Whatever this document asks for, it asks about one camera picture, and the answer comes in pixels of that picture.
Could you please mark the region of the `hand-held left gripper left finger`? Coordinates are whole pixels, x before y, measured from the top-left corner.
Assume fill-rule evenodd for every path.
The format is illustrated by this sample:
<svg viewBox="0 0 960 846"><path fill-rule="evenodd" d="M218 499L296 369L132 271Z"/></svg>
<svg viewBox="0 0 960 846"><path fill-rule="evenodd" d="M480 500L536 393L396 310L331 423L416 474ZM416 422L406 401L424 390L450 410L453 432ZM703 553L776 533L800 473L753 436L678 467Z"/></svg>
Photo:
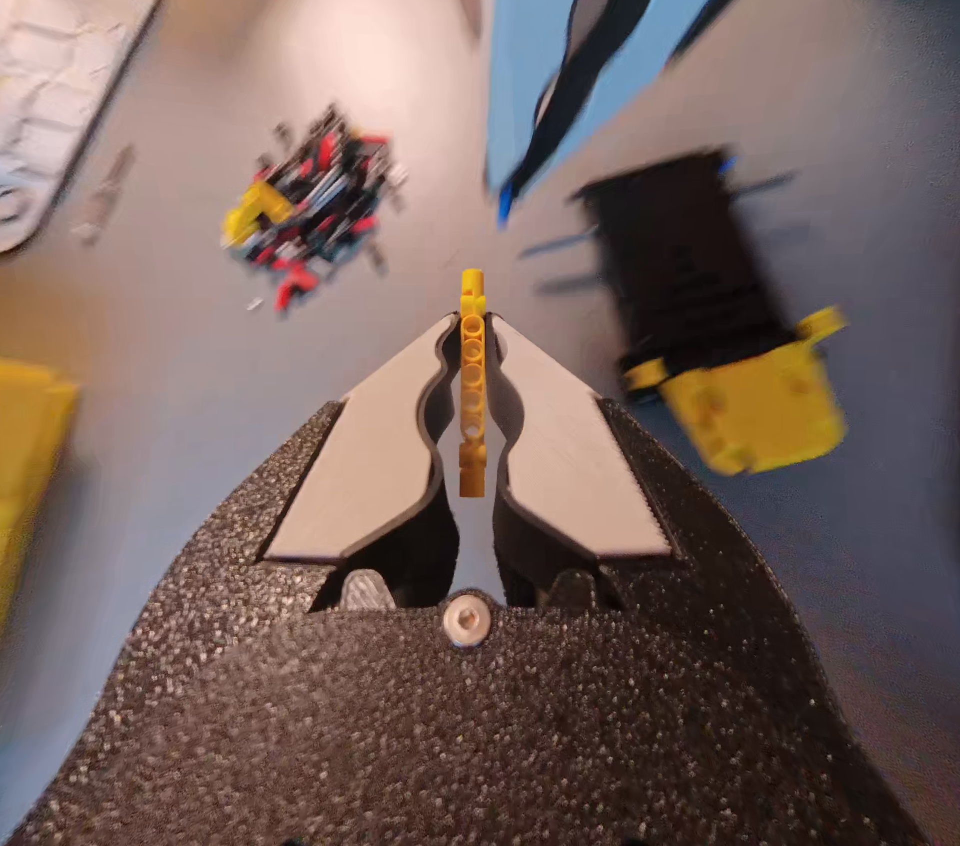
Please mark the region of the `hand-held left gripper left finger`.
<svg viewBox="0 0 960 846"><path fill-rule="evenodd" d="M265 559L344 561L426 495L432 454L420 407L446 366L440 348L453 326L443 315L346 393Z"/></svg>

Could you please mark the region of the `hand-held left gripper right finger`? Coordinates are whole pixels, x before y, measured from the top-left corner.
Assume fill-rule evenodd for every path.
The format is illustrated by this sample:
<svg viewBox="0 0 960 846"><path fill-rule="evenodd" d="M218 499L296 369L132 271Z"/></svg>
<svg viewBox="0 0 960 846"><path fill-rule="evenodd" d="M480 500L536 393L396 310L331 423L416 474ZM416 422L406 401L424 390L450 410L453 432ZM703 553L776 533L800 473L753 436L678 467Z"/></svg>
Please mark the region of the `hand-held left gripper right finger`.
<svg viewBox="0 0 960 846"><path fill-rule="evenodd" d="M518 512L598 560L670 556L600 396L502 317L489 327L487 400Z"/></svg>

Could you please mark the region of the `long yellow building beam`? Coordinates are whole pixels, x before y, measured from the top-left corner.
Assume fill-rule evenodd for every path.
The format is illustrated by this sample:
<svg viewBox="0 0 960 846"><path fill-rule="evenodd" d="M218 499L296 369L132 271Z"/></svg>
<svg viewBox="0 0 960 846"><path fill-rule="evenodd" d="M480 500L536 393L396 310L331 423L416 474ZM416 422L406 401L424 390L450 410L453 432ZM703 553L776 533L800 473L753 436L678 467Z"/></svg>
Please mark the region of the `long yellow building beam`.
<svg viewBox="0 0 960 846"><path fill-rule="evenodd" d="M478 268L462 273L460 299L460 497L485 496L486 312L484 274Z"/></svg>

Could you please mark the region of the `pile of small building parts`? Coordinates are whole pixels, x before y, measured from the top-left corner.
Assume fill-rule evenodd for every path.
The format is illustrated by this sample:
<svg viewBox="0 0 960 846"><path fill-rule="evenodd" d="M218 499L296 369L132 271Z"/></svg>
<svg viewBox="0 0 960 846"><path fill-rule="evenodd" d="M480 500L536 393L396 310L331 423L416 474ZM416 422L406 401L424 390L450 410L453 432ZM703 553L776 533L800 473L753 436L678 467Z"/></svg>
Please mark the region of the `pile of small building parts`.
<svg viewBox="0 0 960 846"><path fill-rule="evenodd" d="M286 122L272 134L279 157L258 157L250 185L222 219L221 245L270 276L273 308L284 316L358 253L385 270L378 213L384 200L399 201L407 173L390 137L357 128L337 103L300 138Z"/></svg>

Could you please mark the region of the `grey desk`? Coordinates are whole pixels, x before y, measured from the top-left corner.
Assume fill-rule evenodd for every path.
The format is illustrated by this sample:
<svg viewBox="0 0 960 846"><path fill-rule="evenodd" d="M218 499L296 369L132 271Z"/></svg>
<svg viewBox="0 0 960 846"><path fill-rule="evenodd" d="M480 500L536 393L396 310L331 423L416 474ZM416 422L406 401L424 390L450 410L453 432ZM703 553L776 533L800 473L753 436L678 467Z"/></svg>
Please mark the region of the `grey desk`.
<svg viewBox="0 0 960 846"><path fill-rule="evenodd" d="M2 257L2 356L78 384L2 644L2 840L87 724L153 588L207 516L327 400L453 308L461 270L518 331L618 393L582 182L730 144L739 204L791 317L829 305L846 413L828 456L709 472L659 404L638 419L735 516L798 607L844 713L921 826L958 844L958 0L737 0L526 198L484 192L488 60L458 0L163 0L69 191ZM288 317L222 251L223 214L280 122L330 101L393 136L386 270L361 256ZM135 144L114 213L72 227ZM263 305L247 312L246 303Z"/></svg>

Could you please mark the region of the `yellow black toy robot body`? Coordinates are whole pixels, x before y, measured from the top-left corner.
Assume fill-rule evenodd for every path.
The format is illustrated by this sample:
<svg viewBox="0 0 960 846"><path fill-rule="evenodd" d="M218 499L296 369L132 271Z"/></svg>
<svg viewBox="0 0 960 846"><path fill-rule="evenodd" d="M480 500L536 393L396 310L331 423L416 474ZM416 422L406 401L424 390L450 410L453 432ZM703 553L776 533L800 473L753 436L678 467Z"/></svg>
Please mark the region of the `yellow black toy robot body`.
<svg viewBox="0 0 960 846"><path fill-rule="evenodd" d="M596 228L626 335L625 391L662 400L728 477L819 458L847 431L818 351L846 321L830 306L788 323L735 214L734 162L704 149L573 195Z"/></svg>

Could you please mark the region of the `thin grey axle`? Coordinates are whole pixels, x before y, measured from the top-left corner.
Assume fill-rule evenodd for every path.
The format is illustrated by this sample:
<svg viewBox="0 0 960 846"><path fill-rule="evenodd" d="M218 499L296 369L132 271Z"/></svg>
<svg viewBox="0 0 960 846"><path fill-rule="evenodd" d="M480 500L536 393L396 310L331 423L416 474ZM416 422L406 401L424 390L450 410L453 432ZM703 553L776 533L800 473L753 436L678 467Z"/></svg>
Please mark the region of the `thin grey axle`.
<svg viewBox="0 0 960 846"><path fill-rule="evenodd" d="M753 196L764 192L771 192L791 184L798 175L799 170L791 169L771 175L763 180L742 183L731 190L729 194L730 202L736 208L742 202ZM590 245L594 248L595 263L590 272L543 278L533 284L531 288L532 294L537 297L560 298L582 295L593 292L594 290L606 288L608 286L607 276L609 263L606 247L602 241L601 230L598 224L593 224L582 231L526 246L516 257L520 261L528 261L540 256L553 255L565 251L570 252L570 250L582 245Z"/></svg>

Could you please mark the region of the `yellow plastic bin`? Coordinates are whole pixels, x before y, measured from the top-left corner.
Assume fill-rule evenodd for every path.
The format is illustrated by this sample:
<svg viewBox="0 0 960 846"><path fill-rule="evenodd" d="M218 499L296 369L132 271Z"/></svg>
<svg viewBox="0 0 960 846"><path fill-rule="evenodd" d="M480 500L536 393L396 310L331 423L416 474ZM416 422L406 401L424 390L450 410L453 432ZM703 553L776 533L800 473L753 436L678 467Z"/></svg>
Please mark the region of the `yellow plastic bin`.
<svg viewBox="0 0 960 846"><path fill-rule="evenodd" d="M70 431L79 388L58 372L1 360L1 624Z"/></svg>

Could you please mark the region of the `white printed mat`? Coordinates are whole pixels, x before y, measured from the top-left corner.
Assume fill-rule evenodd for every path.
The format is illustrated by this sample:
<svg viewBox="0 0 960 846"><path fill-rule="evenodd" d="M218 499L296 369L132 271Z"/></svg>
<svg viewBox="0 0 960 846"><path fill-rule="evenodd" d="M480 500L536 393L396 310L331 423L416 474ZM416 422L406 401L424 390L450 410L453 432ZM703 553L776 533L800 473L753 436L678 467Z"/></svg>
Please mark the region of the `white printed mat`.
<svg viewBox="0 0 960 846"><path fill-rule="evenodd" d="M2 0L2 254L63 198L161 1Z"/></svg>

